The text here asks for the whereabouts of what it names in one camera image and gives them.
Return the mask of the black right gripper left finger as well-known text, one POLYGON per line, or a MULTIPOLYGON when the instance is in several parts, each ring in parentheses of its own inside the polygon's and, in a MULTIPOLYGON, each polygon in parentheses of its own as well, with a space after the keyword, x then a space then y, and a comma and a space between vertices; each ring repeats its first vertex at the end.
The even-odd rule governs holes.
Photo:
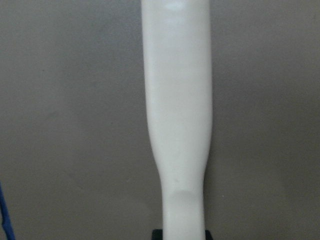
POLYGON ((151 233, 151 240, 163 240, 163 230, 153 229, 151 233))

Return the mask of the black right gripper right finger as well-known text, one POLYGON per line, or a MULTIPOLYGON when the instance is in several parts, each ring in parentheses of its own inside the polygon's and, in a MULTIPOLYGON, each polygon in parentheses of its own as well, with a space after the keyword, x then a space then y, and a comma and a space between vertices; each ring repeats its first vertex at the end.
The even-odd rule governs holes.
POLYGON ((211 232, 209 230, 205 230, 205 240, 214 240, 211 232))

